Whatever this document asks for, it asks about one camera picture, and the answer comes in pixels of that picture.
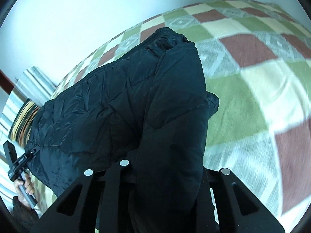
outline checkered blanket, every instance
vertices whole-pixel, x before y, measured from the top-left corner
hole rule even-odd
[[[277,5],[220,0],[152,17],[89,55],[52,98],[164,26],[195,42],[220,99],[204,166],[231,169],[289,232],[311,201],[311,33]]]

